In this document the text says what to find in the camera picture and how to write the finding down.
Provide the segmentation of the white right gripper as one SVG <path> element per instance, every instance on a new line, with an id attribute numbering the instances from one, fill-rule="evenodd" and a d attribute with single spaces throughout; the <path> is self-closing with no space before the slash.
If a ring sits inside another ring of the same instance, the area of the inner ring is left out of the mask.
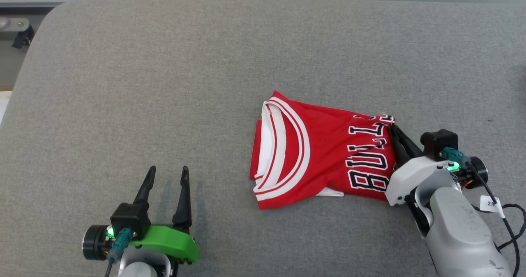
<path id="1" fill-rule="evenodd" d="M 430 202 L 432 195 L 441 188 L 449 188 L 463 195 L 462 187 L 473 189 L 488 182 L 488 169 L 481 159 L 471 157 L 474 170 L 462 169 L 449 160 L 434 161 L 423 157 L 423 151 L 396 124 L 389 126 L 389 137 L 396 159 L 385 196 L 390 206 L 405 204 L 413 194 L 419 207 Z"/>

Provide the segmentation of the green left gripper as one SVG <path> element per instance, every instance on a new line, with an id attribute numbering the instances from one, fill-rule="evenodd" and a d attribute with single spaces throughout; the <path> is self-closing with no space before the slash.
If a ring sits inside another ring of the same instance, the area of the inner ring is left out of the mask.
<path id="1" fill-rule="evenodd" d="M 156 166 L 151 166 L 134 198 L 134 205 L 148 204 L 150 191 L 155 182 Z M 172 217 L 173 228 L 165 225 L 151 225 L 142 238 L 131 228 L 124 228 L 124 235 L 130 241 L 123 248 L 118 245 L 120 254 L 117 262 L 129 266 L 140 262 L 151 266 L 175 266 L 197 262 L 199 248 L 195 240 L 187 233 L 176 229 L 189 229 L 192 226 L 191 191 L 189 168 L 184 166 L 180 179 L 182 187 L 179 194 L 176 213 Z M 113 225 L 92 225 L 85 233 L 81 250 L 87 260 L 104 261 L 109 259 L 112 246 L 121 232 Z"/>

